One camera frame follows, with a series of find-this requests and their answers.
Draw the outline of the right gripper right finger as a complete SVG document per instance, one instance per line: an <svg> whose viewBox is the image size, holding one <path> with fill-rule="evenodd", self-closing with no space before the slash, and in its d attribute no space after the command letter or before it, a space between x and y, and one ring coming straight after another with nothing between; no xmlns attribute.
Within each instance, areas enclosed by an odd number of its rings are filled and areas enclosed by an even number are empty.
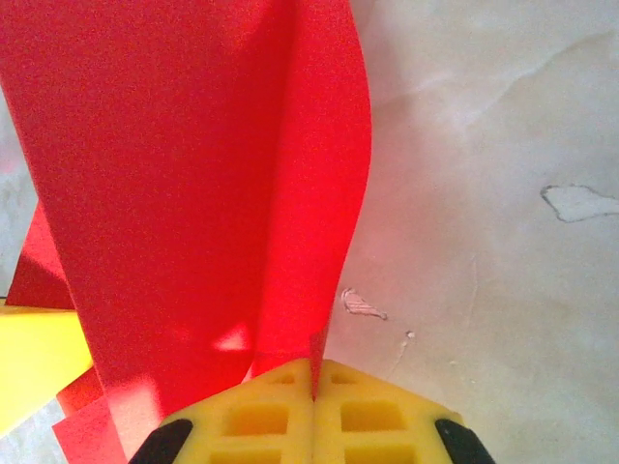
<svg viewBox="0 0 619 464"><path fill-rule="evenodd" d="M345 364L322 364L314 402L315 463L491 463L462 416Z"/></svg>

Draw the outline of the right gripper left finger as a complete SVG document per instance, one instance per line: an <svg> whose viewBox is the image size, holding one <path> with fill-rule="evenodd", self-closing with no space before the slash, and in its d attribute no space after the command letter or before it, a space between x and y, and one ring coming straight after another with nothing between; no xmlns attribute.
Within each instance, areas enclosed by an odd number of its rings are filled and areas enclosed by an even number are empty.
<svg viewBox="0 0 619 464"><path fill-rule="evenodd" d="M132 463L310 463L310 361L287 362L168 416Z"/></svg>

